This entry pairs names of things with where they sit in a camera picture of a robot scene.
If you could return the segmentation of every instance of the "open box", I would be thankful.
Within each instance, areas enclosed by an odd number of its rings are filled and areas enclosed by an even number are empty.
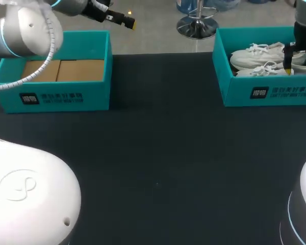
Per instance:
[[[1,59],[0,85],[17,81],[43,57]],[[112,51],[108,31],[64,32],[54,60],[33,81],[0,91],[6,113],[108,110]]]
[[[213,63],[225,106],[306,105],[306,75],[235,77],[228,61],[252,43],[294,42],[293,27],[219,28]]]

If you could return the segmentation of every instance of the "robotic arm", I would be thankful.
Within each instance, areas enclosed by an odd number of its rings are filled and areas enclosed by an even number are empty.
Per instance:
[[[104,0],[103,3],[97,0],[44,0],[42,6],[37,1],[29,2],[25,7],[7,5],[6,17],[0,19],[0,58],[47,56],[52,33],[55,52],[63,42],[63,33],[51,8],[68,16],[83,15],[99,22],[108,20],[119,25],[124,24],[130,29],[135,28],[133,18],[109,9],[110,0]],[[40,11],[45,5],[46,17]]]
[[[284,48],[284,69],[289,75],[293,53],[306,51],[306,0],[297,0],[294,35],[296,42],[286,44]]]

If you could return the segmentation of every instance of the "shoe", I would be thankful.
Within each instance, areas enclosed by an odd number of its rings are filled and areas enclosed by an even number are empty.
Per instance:
[[[268,61],[282,63],[284,53],[282,49],[284,44],[277,42],[272,45],[255,43],[250,48],[238,50],[232,53],[230,63],[238,70],[253,69],[258,66],[263,66]],[[294,53],[292,64],[304,65],[306,62],[306,53]]]
[[[274,61],[268,61],[262,66],[258,66],[254,69],[243,69],[237,72],[237,77],[265,77],[265,76],[288,76],[283,68],[279,67],[279,64]],[[291,69],[291,75],[294,75],[294,69]]]
[[[306,75],[306,66],[304,65],[295,65],[291,64],[291,68],[294,70],[296,75]]]

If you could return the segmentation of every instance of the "cable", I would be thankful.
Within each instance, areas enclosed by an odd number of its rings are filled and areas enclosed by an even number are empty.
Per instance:
[[[108,6],[105,6],[104,4],[99,3],[97,0],[92,0],[92,3],[103,12],[107,12],[107,10],[109,9]]]
[[[18,80],[16,82],[0,85],[0,90],[14,88],[14,87],[22,85],[24,82],[31,81],[32,79],[34,79],[38,75],[40,75],[45,70],[47,65],[51,62],[51,60],[53,58],[53,55],[55,54],[55,48],[56,48],[55,33],[53,31],[51,20],[49,19],[49,17],[46,14],[46,12],[43,11],[43,10],[41,10],[41,12],[42,12],[43,16],[45,17],[46,24],[47,24],[47,27],[48,27],[49,33],[50,33],[50,38],[51,38],[49,54],[47,55],[45,61],[40,66],[40,68],[38,68],[35,72],[33,72],[29,76],[27,76],[27,77],[25,77],[23,79],[20,79],[20,80]]]

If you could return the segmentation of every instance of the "teal box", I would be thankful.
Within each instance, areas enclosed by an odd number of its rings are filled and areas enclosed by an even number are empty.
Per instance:
[[[240,77],[230,68],[229,55],[250,44],[294,42],[293,27],[219,28],[213,63],[225,106],[306,105],[306,75]]]
[[[44,59],[1,59],[0,85],[21,79],[28,60]],[[63,45],[54,60],[104,60],[103,80],[24,83],[1,90],[0,104],[6,113],[108,110],[112,59],[108,31],[64,32]]]

